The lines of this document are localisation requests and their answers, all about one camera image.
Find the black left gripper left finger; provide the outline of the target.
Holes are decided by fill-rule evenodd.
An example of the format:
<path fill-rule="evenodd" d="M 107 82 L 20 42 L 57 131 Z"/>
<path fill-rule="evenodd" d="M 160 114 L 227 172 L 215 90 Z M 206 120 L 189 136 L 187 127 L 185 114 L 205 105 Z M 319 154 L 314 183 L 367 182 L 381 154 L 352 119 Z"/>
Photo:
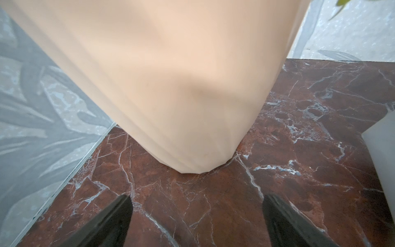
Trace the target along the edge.
<path fill-rule="evenodd" d="M 132 214 L 130 196 L 120 195 L 60 246 L 122 247 Z"/>

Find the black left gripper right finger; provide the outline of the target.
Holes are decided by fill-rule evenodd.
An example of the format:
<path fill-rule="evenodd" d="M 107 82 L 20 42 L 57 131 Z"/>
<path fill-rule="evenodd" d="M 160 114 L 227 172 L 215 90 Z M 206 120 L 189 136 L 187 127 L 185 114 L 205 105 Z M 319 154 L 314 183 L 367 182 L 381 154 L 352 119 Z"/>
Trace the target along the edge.
<path fill-rule="evenodd" d="M 337 244 L 275 194 L 264 196 L 262 211 L 273 247 L 336 247 Z"/>

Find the white insulated delivery bag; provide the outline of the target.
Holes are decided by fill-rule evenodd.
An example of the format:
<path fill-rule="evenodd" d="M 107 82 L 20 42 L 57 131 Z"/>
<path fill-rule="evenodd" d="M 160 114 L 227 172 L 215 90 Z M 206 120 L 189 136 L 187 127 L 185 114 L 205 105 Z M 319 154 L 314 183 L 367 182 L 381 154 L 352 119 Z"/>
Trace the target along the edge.
<path fill-rule="evenodd" d="M 362 133 L 378 174 L 392 217 L 395 217 L 395 113 Z"/>

